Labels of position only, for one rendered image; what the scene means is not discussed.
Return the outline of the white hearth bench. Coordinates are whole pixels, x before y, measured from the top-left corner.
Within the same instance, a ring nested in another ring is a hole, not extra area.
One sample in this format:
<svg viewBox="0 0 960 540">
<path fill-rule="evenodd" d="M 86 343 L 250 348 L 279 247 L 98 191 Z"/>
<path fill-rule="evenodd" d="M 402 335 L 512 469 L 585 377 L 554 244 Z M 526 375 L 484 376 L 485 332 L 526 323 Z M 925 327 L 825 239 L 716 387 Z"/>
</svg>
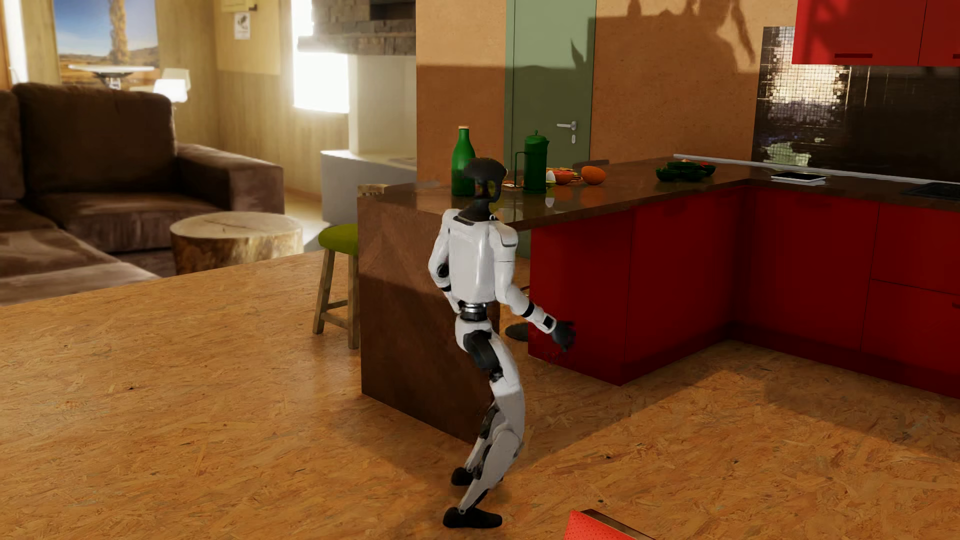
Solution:
<svg viewBox="0 0 960 540">
<path fill-rule="evenodd" d="M 359 186 L 394 186 L 417 179 L 414 156 L 325 150 L 320 153 L 319 165 L 321 214 L 330 225 L 356 222 Z"/>
</svg>

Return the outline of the red box with wooden edge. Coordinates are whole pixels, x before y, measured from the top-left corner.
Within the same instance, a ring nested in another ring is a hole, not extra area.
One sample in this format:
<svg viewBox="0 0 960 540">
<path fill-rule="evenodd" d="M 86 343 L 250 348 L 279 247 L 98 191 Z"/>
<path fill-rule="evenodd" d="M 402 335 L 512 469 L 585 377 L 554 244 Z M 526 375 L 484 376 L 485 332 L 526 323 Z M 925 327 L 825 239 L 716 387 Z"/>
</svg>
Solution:
<svg viewBox="0 0 960 540">
<path fill-rule="evenodd" d="M 596 509 L 571 510 L 562 540 L 657 540 Z"/>
</svg>

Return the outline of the green door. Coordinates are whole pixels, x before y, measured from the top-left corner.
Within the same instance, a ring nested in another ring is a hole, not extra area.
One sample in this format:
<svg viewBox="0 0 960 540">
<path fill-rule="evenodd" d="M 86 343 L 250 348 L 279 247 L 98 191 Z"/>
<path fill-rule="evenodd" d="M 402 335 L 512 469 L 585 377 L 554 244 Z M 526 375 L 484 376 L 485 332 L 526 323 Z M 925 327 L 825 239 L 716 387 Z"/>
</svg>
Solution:
<svg viewBox="0 0 960 540">
<path fill-rule="evenodd" d="M 573 167 L 591 152 L 596 0 L 507 0 L 503 155 L 535 130 L 549 141 L 547 166 Z M 571 131 L 556 124 L 576 120 Z"/>
</svg>

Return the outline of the black cooktop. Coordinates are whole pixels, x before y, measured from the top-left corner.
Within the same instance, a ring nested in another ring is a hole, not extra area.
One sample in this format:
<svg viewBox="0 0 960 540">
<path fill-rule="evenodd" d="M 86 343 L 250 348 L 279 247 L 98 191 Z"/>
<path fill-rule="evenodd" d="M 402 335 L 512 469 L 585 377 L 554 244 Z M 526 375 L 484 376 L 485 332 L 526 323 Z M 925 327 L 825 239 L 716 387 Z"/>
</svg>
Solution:
<svg viewBox="0 0 960 540">
<path fill-rule="evenodd" d="M 960 183 L 930 181 L 905 189 L 901 193 L 923 198 L 960 202 Z"/>
</svg>

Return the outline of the bright window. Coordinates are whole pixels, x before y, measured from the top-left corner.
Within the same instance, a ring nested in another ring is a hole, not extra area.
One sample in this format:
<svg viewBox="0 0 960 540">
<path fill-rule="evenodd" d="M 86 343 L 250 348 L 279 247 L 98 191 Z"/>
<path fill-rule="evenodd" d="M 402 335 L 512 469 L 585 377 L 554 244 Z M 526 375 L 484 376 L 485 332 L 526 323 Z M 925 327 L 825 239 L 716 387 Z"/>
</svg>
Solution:
<svg viewBox="0 0 960 540">
<path fill-rule="evenodd" d="M 310 112 L 346 115 L 350 112 L 347 55 L 302 52 L 300 38 L 314 33 L 312 0 L 291 0 L 293 106 Z"/>
</svg>

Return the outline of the landscape wall painting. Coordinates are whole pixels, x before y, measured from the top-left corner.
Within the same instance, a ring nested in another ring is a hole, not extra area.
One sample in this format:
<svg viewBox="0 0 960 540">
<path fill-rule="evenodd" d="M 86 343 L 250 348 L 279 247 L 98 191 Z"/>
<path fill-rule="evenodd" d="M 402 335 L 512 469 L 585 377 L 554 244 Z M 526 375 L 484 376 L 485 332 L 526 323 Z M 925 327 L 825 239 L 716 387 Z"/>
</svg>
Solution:
<svg viewBox="0 0 960 540">
<path fill-rule="evenodd" d="M 155 0 L 53 0 L 61 66 L 158 68 Z"/>
</svg>

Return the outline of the brick fireplace hood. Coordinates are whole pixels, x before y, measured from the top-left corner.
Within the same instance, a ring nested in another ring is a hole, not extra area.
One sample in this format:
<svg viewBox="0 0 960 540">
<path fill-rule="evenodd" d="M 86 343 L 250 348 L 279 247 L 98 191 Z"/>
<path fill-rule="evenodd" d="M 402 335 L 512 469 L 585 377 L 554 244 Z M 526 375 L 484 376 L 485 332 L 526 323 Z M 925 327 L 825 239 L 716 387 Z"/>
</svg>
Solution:
<svg viewBox="0 0 960 540">
<path fill-rule="evenodd" d="M 358 56 L 416 55 L 416 0 L 311 0 L 311 34 L 304 53 Z"/>
</svg>

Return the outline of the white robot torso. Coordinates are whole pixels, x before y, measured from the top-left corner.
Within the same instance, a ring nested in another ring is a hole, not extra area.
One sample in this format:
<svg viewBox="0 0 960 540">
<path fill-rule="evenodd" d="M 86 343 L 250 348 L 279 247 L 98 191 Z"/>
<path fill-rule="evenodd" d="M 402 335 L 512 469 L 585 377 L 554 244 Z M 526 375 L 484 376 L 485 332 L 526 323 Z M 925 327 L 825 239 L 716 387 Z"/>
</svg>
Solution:
<svg viewBox="0 0 960 540">
<path fill-rule="evenodd" d="M 494 222 L 501 221 L 471 222 L 457 215 L 450 225 L 448 265 L 451 292 L 461 308 L 456 314 L 467 322 L 487 319 L 487 305 L 497 302 L 494 253 L 489 243 Z"/>
</svg>

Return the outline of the tree stump coffee table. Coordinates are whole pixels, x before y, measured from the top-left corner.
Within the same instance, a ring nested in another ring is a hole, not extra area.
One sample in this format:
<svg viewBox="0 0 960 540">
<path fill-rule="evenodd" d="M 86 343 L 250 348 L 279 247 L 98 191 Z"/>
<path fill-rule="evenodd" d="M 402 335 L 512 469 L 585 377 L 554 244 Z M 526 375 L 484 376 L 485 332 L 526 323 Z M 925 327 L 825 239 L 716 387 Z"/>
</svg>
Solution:
<svg viewBox="0 0 960 540">
<path fill-rule="evenodd" d="M 214 212 L 176 221 L 170 232 L 177 275 L 269 261 L 305 251 L 301 223 L 276 213 Z"/>
</svg>

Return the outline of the brown fabric sofa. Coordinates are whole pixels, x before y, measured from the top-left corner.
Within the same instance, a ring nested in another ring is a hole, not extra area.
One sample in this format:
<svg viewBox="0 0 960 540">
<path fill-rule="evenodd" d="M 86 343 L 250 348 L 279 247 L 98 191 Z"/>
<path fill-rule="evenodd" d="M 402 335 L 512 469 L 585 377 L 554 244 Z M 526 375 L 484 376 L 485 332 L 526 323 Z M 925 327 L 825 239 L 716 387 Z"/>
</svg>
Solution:
<svg viewBox="0 0 960 540">
<path fill-rule="evenodd" d="M 176 275 L 170 227 L 284 214 L 282 167 L 176 141 L 158 93 L 0 90 L 0 307 Z"/>
</svg>

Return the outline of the green cushioned wooden stool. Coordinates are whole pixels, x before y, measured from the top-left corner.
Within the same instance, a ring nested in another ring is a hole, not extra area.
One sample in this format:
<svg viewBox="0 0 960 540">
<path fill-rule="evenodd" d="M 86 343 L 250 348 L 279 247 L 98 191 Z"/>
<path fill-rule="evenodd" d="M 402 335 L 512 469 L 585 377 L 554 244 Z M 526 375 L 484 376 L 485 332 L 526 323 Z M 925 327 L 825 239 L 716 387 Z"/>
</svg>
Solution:
<svg viewBox="0 0 960 540">
<path fill-rule="evenodd" d="M 359 257 L 358 227 L 344 224 L 326 227 L 317 237 L 318 246 L 324 250 L 318 294 L 311 327 L 314 335 L 323 333 L 327 323 L 346 330 L 347 348 L 357 350 L 361 344 L 359 315 Z M 333 270 L 337 254 L 347 256 L 347 297 L 330 300 Z"/>
</svg>

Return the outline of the green glass bottle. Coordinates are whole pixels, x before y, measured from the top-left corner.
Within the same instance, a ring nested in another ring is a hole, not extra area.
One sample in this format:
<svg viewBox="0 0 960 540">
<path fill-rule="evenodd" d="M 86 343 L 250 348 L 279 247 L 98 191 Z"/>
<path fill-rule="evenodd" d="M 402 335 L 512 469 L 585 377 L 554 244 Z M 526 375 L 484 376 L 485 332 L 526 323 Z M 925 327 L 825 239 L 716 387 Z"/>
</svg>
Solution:
<svg viewBox="0 0 960 540">
<path fill-rule="evenodd" d="M 470 127 L 458 127 L 458 139 L 451 154 L 451 194 L 455 197 L 473 197 L 474 180 L 465 175 L 465 168 L 476 156 L 470 140 Z"/>
</svg>

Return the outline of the white left robot leg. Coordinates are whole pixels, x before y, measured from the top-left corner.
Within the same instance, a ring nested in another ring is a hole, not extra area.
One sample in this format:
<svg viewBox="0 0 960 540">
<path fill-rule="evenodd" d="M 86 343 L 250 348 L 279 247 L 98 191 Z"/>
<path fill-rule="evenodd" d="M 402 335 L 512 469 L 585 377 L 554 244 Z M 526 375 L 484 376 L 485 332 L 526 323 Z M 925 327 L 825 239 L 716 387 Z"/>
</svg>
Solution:
<svg viewBox="0 0 960 540">
<path fill-rule="evenodd" d="M 469 486 L 474 480 L 480 479 L 484 461 L 493 444 L 492 430 L 503 421 L 499 407 L 493 403 L 486 411 L 481 431 L 475 441 L 464 466 L 456 468 L 450 476 L 453 486 Z"/>
</svg>

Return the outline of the white right robot leg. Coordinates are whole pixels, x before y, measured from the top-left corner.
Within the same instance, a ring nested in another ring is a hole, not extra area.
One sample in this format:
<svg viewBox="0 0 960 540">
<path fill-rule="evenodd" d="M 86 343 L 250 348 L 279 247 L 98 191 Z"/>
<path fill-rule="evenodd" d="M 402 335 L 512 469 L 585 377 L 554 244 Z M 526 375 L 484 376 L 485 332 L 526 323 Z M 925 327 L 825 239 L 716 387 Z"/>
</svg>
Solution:
<svg viewBox="0 0 960 540">
<path fill-rule="evenodd" d="M 495 529 L 502 525 L 502 517 L 478 505 L 503 480 L 522 449 L 524 395 L 517 365 L 498 335 L 475 329 L 462 337 L 462 347 L 480 369 L 486 370 L 492 403 L 498 406 L 503 421 L 491 431 L 493 440 L 480 478 L 466 486 L 459 504 L 446 510 L 442 522 L 449 529 Z"/>
</svg>

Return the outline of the dark green salad bowl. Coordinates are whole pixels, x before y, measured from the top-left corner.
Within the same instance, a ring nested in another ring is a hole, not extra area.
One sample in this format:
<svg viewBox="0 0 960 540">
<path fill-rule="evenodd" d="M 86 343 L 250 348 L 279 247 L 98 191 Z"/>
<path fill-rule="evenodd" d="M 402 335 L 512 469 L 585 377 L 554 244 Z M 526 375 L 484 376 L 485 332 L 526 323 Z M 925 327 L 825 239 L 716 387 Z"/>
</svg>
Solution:
<svg viewBox="0 0 960 540">
<path fill-rule="evenodd" d="M 700 182 L 713 176 L 715 171 L 716 166 L 711 163 L 683 159 L 667 161 L 656 168 L 654 174 L 662 182 Z"/>
</svg>

